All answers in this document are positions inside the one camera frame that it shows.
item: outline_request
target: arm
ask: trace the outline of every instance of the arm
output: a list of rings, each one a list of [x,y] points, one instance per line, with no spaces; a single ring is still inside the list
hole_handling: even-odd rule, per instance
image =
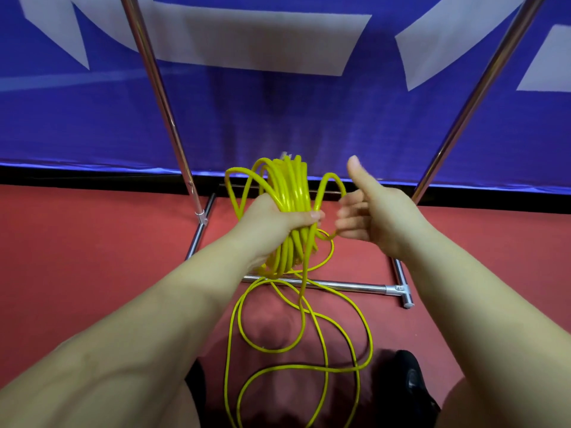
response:
[[[226,236],[0,391],[1,426],[154,426],[241,278],[320,215],[257,199]]]
[[[341,236],[402,259],[470,386],[515,427],[571,426],[571,336],[352,158]]]

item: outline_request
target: black strip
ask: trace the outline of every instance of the black strip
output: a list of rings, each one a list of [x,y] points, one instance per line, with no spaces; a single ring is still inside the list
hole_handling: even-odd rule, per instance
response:
[[[232,184],[243,185],[246,179],[236,177]],[[225,189],[219,189],[223,177],[195,176],[196,187],[201,195],[208,196],[217,191],[227,196]],[[156,174],[125,174],[113,172],[75,171],[62,169],[35,169],[0,166],[0,184],[19,186],[49,186],[71,189],[100,189],[105,191],[131,191],[187,194],[182,176]],[[319,182],[310,180],[310,189],[317,189]],[[411,194],[412,186],[393,186]],[[353,183],[346,183],[347,191],[353,191]],[[334,182],[327,185],[328,191],[337,191]],[[326,194],[325,200],[336,200],[337,194]],[[571,214],[571,196],[489,191],[487,189],[434,188],[426,191],[421,205],[459,207],[474,209],[517,210],[522,212],[544,212]]]

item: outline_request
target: yellow rope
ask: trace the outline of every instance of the yellow rope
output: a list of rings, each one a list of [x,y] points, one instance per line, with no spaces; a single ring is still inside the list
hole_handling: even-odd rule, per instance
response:
[[[248,176],[248,180],[246,181],[246,185],[244,187],[244,193],[242,194],[242,198],[240,203],[236,201],[236,196],[232,190],[232,186],[230,184],[230,175],[235,173],[242,173]],[[264,179],[264,175],[267,173],[268,179],[267,181]],[[319,210],[321,208],[321,202],[323,201],[323,195],[325,193],[325,186],[327,182],[333,179],[337,182],[339,189],[341,190],[341,195],[344,196],[346,194],[345,186],[343,182],[339,179],[339,177],[334,173],[327,173],[323,176],[321,183],[319,184],[318,193],[316,195],[315,201],[313,203],[313,210]],[[234,207],[234,211],[236,212],[236,216],[238,219],[241,219],[242,215],[244,214],[244,209],[246,207],[246,198],[248,197],[248,191],[252,184],[252,180],[255,180],[260,185],[260,194],[264,191],[269,193],[271,197],[274,199],[277,207],[282,212],[309,212],[311,210],[311,201],[310,201],[310,193],[307,184],[307,164],[302,162],[302,158],[300,156],[296,156],[293,160],[291,160],[288,156],[284,156],[282,159],[274,159],[273,161],[268,158],[261,158],[259,159],[252,169],[247,168],[230,168],[225,173],[225,184],[226,188],[228,189],[228,195],[230,196],[230,201],[232,202],[232,206]],[[331,243],[331,251],[327,258],[322,261],[317,266],[309,267],[309,259],[310,255],[317,251],[317,244],[315,237],[319,237],[322,240],[327,240]],[[323,266],[333,255],[334,244],[333,244],[333,237],[335,237],[335,233],[331,236],[328,235],[325,231],[317,228],[317,223],[313,224],[309,228],[300,228],[299,230],[293,230],[289,234],[289,237],[282,243],[282,245],[276,249],[276,251],[268,257],[266,264],[261,267],[260,275],[263,277],[259,280],[255,281],[245,293],[239,298],[238,302],[234,306],[232,310],[232,316],[230,318],[230,332],[228,334],[228,350],[226,353],[226,367],[224,373],[224,402],[226,413],[228,414],[228,418],[232,423],[232,427],[242,428],[242,421],[240,418],[240,404],[242,398],[244,397],[244,393],[246,389],[250,386],[250,384],[260,377],[263,374],[280,371],[284,369],[307,369],[313,371],[321,371],[325,373],[325,380],[323,384],[323,391],[321,393],[321,399],[319,400],[319,404],[313,412],[313,416],[311,417],[310,421],[307,423],[307,427],[310,427],[314,422],[321,408],[323,407],[323,403],[325,401],[325,395],[327,393],[327,386],[329,382],[329,374],[330,373],[355,373],[355,400],[353,404],[353,408],[347,419],[345,424],[348,427],[353,420],[355,411],[357,410],[357,406],[359,404],[359,394],[361,389],[361,381],[359,376],[359,371],[365,368],[371,361],[373,357],[373,338],[371,336],[371,330],[365,320],[365,317],[361,313],[360,309],[354,302],[349,299],[346,295],[339,293],[331,288],[324,287],[322,285],[317,284],[314,281],[311,281],[307,278],[307,273],[311,270],[315,270],[321,266]],[[294,266],[297,264],[302,264],[301,270],[294,270]],[[302,286],[298,290],[293,285],[289,284],[286,281],[280,279],[280,277],[284,273],[292,273],[302,279]],[[368,347],[369,347],[369,354],[367,359],[359,365],[357,361],[357,356],[354,352],[353,343],[351,339],[343,330],[343,328],[332,318],[327,317],[323,314],[319,314],[314,312],[311,308],[309,302],[305,298],[305,287],[307,282],[318,286],[320,289],[333,293],[334,295],[338,295],[339,297],[343,298],[347,302],[351,304],[351,306],[357,311],[357,314],[360,316],[363,325],[365,326],[365,330],[367,331],[367,338],[368,338]],[[271,285],[276,293],[282,298],[284,302],[286,302],[291,307],[298,309],[301,312],[302,316],[302,327],[297,335],[297,338],[285,348],[282,349],[265,349],[254,344],[244,332],[242,328],[242,321],[241,321],[241,313],[242,307],[244,305],[244,300],[246,297],[257,287],[269,284]],[[291,288],[298,296],[297,298],[297,305],[290,301],[283,293],[278,289],[276,284],[282,284],[289,288]],[[240,330],[240,334],[242,338],[254,349],[263,352],[263,353],[284,353],[288,352],[292,348],[294,348],[302,339],[304,331],[305,331],[305,314],[309,314],[313,319],[313,323],[315,324],[315,328],[319,335],[319,340],[321,342],[321,347],[323,349],[323,359],[324,364],[323,366],[313,366],[313,365],[301,365],[301,364],[288,364],[288,365],[278,365],[278,366],[271,366],[265,369],[261,369],[260,371],[256,372],[246,381],[242,389],[240,390],[240,394],[238,395],[238,402],[236,403],[236,421],[232,415],[230,410],[230,404],[228,402],[228,374],[230,369],[230,354],[231,354],[231,347],[232,347],[232,329],[234,326],[234,320],[236,318],[236,313],[238,314],[238,328]],[[352,367],[346,368],[332,368],[329,367],[329,359],[327,356],[327,347],[325,345],[325,340],[323,338],[323,334],[321,333],[321,328],[319,327],[318,318],[322,318],[327,320],[328,322],[332,323],[343,335],[346,339],[347,344],[349,345],[349,349],[351,351],[351,358],[352,358]]]

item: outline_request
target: person's right hand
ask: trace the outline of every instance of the person's right hand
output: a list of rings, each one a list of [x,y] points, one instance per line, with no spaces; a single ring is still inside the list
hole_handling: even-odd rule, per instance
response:
[[[404,260],[415,242],[434,230],[432,225],[403,191],[381,186],[357,156],[349,158],[347,170],[359,190],[339,200],[337,234],[373,242],[386,255]]]

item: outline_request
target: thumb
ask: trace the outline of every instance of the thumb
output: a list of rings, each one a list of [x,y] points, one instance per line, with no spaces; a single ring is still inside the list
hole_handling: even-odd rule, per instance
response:
[[[287,212],[283,215],[285,215],[288,229],[291,231],[318,222],[324,213],[312,210],[311,212]]]
[[[378,192],[379,189],[382,189],[379,182],[363,168],[357,156],[351,156],[349,158],[347,161],[347,171],[349,172],[349,177],[357,187],[369,198],[374,195],[375,192]]]

